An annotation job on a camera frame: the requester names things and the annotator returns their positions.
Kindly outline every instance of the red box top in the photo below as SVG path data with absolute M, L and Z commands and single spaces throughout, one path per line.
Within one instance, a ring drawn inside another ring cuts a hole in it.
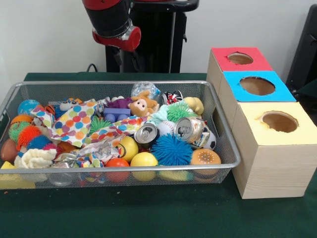
M 226 71 L 273 71 L 256 47 L 212 48 L 223 72 Z

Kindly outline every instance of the teddy bear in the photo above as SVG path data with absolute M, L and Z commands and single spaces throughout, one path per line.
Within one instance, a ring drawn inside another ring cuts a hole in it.
M 184 101 L 188 104 L 190 109 L 194 111 L 197 115 L 202 115 L 204 112 L 204 105 L 199 98 L 187 97 Z
M 155 100 L 149 99 L 149 94 L 149 91 L 143 91 L 137 97 L 131 97 L 132 103 L 129 104 L 129 108 L 132 115 L 144 117 L 157 110 L 158 103 Z

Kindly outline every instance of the green tablecloth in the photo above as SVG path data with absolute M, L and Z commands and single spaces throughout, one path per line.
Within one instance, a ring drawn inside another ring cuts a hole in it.
M 205 74 L 28 74 L 26 80 L 205 80 Z M 222 184 L 0 192 L 0 237 L 317 237 L 317 175 L 300 198 Z

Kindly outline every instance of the circular hole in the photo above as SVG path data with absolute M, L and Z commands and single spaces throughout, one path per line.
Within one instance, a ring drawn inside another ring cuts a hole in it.
M 245 77 L 240 81 L 241 86 L 248 93 L 264 96 L 275 92 L 275 86 L 261 77 Z
M 286 133 L 295 131 L 298 127 L 298 123 L 295 118 L 282 112 L 266 113 L 263 116 L 262 121 L 265 122 L 269 128 Z
M 235 63 L 235 64 L 251 64 L 253 63 L 253 59 L 251 56 L 244 54 L 244 53 L 233 53 L 228 55 L 228 59 L 230 62 Z

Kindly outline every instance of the white wall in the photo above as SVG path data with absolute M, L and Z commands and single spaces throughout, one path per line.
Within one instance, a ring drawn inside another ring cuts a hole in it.
M 206 72 L 210 47 L 256 46 L 286 79 L 313 0 L 201 0 L 189 12 L 182 72 Z M 105 70 L 81 0 L 0 1 L 0 101 L 28 72 Z

